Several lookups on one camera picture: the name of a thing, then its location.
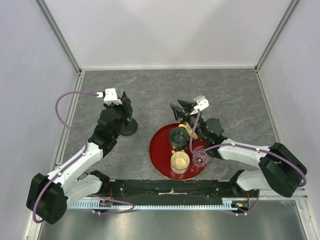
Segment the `black phone stand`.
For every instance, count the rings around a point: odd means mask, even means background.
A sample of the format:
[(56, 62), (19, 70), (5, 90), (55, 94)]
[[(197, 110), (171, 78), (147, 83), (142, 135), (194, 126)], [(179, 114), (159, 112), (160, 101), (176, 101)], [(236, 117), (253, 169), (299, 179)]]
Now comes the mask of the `black phone stand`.
[(121, 136), (131, 136), (138, 130), (137, 121), (132, 118), (131, 121), (125, 120), (121, 125), (120, 135)]

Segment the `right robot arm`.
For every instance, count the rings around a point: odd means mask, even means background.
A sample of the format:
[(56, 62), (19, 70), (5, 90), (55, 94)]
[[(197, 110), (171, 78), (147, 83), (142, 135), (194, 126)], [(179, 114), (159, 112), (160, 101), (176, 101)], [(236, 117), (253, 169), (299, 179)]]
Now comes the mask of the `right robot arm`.
[(297, 188), (307, 184), (307, 168), (282, 143), (271, 146), (257, 146), (234, 141), (223, 136), (224, 129), (217, 118), (202, 118), (202, 111), (209, 106), (208, 100), (200, 95), (192, 101), (178, 100), (178, 105), (169, 106), (180, 123), (191, 127), (205, 143), (203, 153), (212, 158), (233, 160), (256, 168), (254, 171), (239, 170), (229, 184), (229, 191), (235, 197), (246, 191), (271, 189), (290, 198)]

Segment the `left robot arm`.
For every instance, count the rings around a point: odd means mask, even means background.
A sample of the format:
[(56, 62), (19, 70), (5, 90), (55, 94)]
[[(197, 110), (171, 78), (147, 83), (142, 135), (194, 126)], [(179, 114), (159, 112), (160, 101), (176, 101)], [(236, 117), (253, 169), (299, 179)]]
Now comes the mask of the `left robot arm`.
[(115, 88), (107, 88), (94, 96), (103, 99), (104, 109), (91, 137), (82, 138), (82, 149), (57, 169), (46, 175), (38, 173), (31, 180), (26, 207), (36, 224), (54, 224), (78, 200), (92, 194), (104, 197), (110, 191), (109, 178), (99, 171), (77, 179), (115, 147), (122, 127), (132, 120), (133, 108), (125, 91), (117, 95)]

